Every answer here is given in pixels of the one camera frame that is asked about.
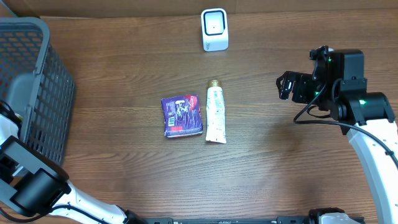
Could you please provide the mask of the grey plastic mesh basket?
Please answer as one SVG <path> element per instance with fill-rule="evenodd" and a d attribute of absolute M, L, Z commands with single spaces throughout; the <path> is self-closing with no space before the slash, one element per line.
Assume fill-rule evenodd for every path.
<path fill-rule="evenodd" d="M 35 17 L 1 18 L 1 99 L 22 118 L 19 139 L 62 165 L 75 81 Z"/>

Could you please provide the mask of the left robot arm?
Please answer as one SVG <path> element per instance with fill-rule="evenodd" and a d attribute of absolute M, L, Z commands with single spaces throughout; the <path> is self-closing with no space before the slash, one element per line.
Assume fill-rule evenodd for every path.
<path fill-rule="evenodd" d="M 79 223 L 143 224 L 130 210 L 101 202 L 77 189 L 56 163 L 18 138 L 21 119 L 1 102 L 1 202 L 21 215 L 1 215 L 16 223 L 34 222 L 46 215 Z"/>

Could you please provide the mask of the white tube gold cap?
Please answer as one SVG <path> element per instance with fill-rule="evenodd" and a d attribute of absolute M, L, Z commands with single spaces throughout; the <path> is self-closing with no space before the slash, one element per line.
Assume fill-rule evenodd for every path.
<path fill-rule="evenodd" d="M 225 102 L 219 80 L 210 80 L 208 82 L 206 120 L 206 140 L 226 144 Z"/>

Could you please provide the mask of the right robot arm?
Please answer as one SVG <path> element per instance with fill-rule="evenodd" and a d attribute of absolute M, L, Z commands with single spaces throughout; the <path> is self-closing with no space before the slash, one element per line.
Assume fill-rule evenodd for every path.
<path fill-rule="evenodd" d="M 364 54 L 325 45 L 309 52 L 311 74 L 284 72 L 279 98 L 304 108 L 295 124 L 339 126 L 363 167 L 379 223 L 397 223 L 397 124 L 387 96 L 367 91 Z"/>

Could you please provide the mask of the purple snack packet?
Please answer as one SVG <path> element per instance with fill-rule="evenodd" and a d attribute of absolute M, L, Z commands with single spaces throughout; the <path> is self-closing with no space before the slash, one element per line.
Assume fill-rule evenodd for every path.
<path fill-rule="evenodd" d="M 165 137 L 179 138 L 203 133 L 198 95 L 163 98 L 161 105 L 164 114 Z"/>

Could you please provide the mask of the white barcode scanner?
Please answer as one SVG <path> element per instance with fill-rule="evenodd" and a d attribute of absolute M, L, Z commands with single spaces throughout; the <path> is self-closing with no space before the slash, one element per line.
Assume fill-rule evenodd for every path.
<path fill-rule="evenodd" d="M 203 50 L 216 52 L 229 47 L 227 13 L 222 8 L 205 9 L 201 13 Z"/>

